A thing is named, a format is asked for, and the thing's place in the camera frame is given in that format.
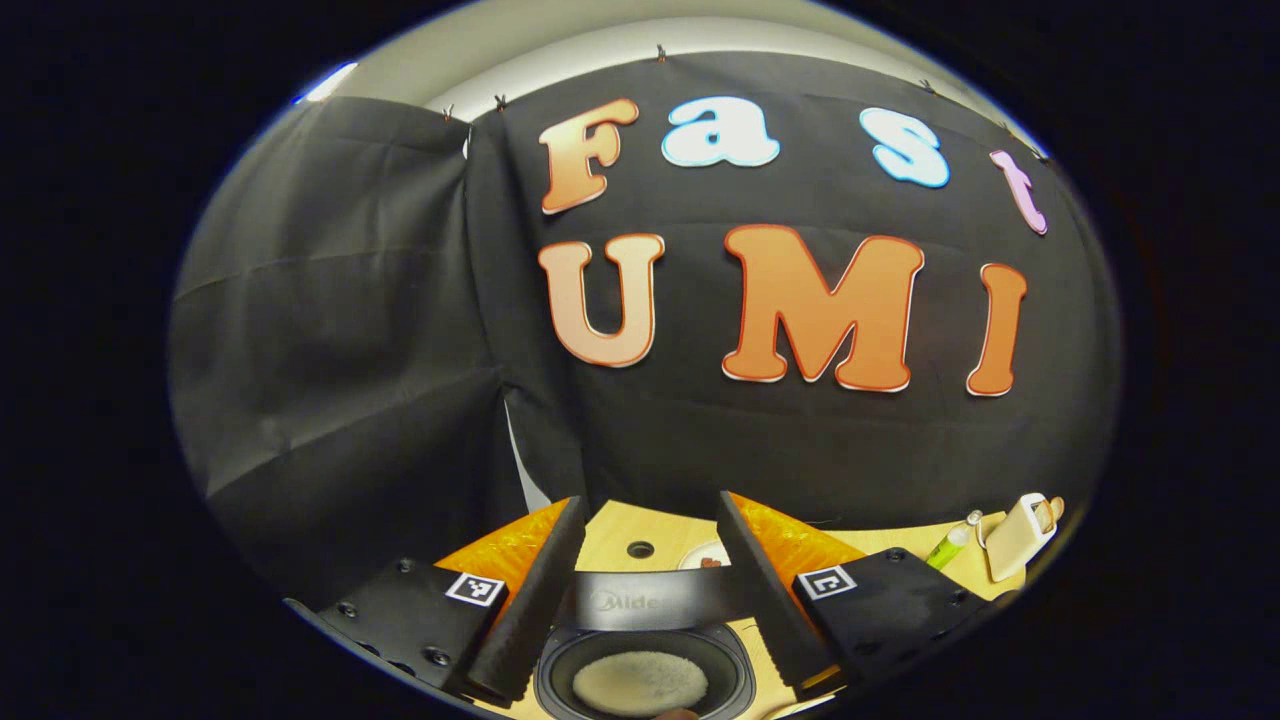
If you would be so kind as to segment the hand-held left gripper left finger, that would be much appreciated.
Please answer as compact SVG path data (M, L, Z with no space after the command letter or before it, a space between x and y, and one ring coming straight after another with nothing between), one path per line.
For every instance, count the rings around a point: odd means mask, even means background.
M571 496L435 562L403 556L321 609L291 610L429 693L521 701L575 573L588 506Z

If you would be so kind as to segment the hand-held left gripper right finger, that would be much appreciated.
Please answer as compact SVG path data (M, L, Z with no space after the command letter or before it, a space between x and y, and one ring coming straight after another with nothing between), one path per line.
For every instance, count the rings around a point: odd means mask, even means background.
M717 532L783 684L868 691L932 660L1010 603L975 541L943 568L925 556L948 524L822 530L722 492Z

